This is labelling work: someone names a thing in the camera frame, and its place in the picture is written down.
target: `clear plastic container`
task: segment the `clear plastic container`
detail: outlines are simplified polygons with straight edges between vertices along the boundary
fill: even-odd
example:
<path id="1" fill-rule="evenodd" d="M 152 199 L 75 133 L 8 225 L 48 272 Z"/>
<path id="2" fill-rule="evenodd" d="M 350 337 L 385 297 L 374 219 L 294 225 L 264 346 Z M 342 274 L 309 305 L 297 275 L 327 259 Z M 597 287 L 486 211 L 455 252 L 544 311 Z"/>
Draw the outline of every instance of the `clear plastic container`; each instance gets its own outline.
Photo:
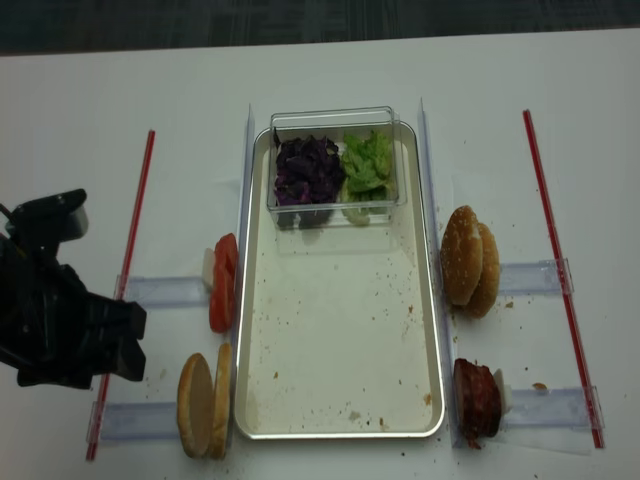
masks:
<path id="1" fill-rule="evenodd" d="M 339 225 L 366 226 L 388 223 L 395 207 L 407 201 L 402 145 L 397 138 L 398 119 L 390 107 L 371 107 L 351 110 L 327 110 L 318 112 L 279 113 L 271 117 L 271 139 L 269 152 L 269 194 L 267 209 L 281 229 L 313 228 Z M 390 140 L 391 171 L 388 188 L 383 198 L 368 201 L 345 201 L 340 192 L 332 203 L 309 203 L 280 205 L 276 197 L 275 184 L 278 176 L 276 160 L 280 149 L 275 135 L 284 143 L 288 140 L 316 140 L 326 137 L 338 147 L 338 155 L 346 151 L 345 134 L 360 140 L 370 138 L 372 132 Z"/>

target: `top bun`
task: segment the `top bun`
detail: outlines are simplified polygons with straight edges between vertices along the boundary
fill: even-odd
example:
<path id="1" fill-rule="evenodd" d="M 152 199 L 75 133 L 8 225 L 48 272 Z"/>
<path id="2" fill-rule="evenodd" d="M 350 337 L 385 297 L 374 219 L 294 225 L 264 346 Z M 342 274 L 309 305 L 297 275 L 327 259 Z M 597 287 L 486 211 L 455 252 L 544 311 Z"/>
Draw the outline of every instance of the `top bun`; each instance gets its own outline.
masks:
<path id="1" fill-rule="evenodd" d="M 500 256 L 496 239 L 484 223 L 478 224 L 478 230 L 482 237 L 482 274 L 471 300 L 464 307 L 464 311 L 473 318 L 482 318 L 491 310 L 500 287 Z"/>
<path id="2" fill-rule="evenodd" d="M 482 237 L 476 214 L 457 208 L 447 224 L 440 249 L 444 291 L 453 305 L 469 303 L 482 273 Z"/>
<path id="3" fill-rule="evenodd" d="M 209 364 L 200 353 L 189 357 L 178 384 L 177 420 L 184 452 L 191 458 L 205 455 L 213 426 L 213 381 Z"/>

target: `purple cabbage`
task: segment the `purple cabbage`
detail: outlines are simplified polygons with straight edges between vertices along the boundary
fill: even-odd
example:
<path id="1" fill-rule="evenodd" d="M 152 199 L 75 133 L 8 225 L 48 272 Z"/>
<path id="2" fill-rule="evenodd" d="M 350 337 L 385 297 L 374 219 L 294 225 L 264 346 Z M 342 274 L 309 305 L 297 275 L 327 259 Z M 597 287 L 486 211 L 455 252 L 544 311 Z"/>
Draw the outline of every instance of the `purple cabbage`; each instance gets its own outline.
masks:
<path id="1" fill-rule="evenodd" d="M 276 132 L 273 137 L 278 148 L 274 185 L 278 205 L 335 202 L 345 179 L 338 146 L 327 137 L 282 143 Z"/>

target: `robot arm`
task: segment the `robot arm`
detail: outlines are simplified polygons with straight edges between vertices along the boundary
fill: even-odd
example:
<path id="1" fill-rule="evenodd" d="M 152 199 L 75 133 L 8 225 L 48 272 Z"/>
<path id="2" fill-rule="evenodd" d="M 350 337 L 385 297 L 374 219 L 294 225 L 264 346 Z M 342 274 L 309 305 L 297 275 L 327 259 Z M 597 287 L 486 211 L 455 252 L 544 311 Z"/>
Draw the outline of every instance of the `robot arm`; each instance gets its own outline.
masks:
<path id="1" fill-rule="evenodd" d="M 24 203 L 0 233 L 0 361 L 18 369 L 18 385 L 88 389 L 93 375 L 140 381 L 146 358 L 138 340 L 146 312 L 133 302 L 87 291 L 56 256 L 61 242 L 87 229 L 84 190 Z"/>

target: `hamburger bun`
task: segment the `hamburger bun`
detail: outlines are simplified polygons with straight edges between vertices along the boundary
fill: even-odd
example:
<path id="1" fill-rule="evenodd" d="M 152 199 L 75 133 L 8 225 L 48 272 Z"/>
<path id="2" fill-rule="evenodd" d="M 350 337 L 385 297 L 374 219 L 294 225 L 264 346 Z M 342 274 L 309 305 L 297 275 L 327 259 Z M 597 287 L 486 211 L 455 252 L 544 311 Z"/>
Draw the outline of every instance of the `hamburger bun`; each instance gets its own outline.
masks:
<path id="1" fill-rule="evenodd" d="M 468 205 L 457 208 L 449 219 L 440 264 L 449 301 L 460 306 L 469 303 L 482 273 L 482 238 L 476 214 Z"/>
<path id="2" fill-rule="evenodd" d="M 482 238 L 482 273 L 471 300 L 464 307 L 464 311 L 472 318 L 484 317 L 491 310 L 500 286 L 500 256 L 496 239 L 485 224 L 479 223 L 478 230 Z"/>
<path id="3" fill-rule="evenodd" d="M 207 361 L 200 353 L 189 357 L 178 384 L 177 420 L 184 452 L 191 458 L 207 453 L 213 412 L 213 382 Z"/>
<path id="4" fill-rule="evenodd" d="M 220 346 L 218 350 L 218 368 L 213 391 L 213 419 L 208 454 L 211 458 L 224 458 L 229 425 L 230 386 L 231 386 L 231 345 Z"/>

